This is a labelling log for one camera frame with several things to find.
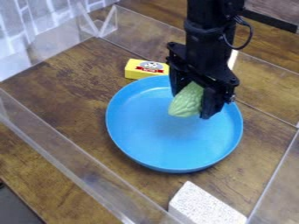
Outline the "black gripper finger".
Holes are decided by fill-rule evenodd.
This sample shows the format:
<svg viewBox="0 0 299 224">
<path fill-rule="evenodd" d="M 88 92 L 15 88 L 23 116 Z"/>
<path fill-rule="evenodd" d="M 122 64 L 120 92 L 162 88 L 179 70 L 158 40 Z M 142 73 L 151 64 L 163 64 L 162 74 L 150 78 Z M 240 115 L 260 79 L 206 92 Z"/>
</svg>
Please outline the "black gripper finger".
<svg viewBox="0 0 299 224">
<path fill-rule="evenodd" d="M 178 95 L 183 88 L 191 83 L 190 69 L 187 66 L 170 63 L 170 82 L 172 95 Z"/>
<path fill-rule="evenodd" d="M 200 100 L 200 118 L 210 119 L 218 114 L 224 104 L 235 101 L 235 88 L 206 87 Z"/>
</svg>

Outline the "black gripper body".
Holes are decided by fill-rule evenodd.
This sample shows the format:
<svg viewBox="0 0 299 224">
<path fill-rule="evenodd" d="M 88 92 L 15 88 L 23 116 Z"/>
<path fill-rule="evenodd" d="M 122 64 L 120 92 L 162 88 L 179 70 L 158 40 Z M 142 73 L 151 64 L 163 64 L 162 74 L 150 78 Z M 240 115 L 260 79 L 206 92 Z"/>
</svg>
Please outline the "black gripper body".
<svg viewBox="0 0 299 224">
<path fill-rule="evenodd" d="M 240 0 L 187 0 L 186 43 L 167 44 L 167 64 L 187 66 L 191 81 L 203 88 L 239 85 L 228 66 L 239 13 Z"/>
</svg>

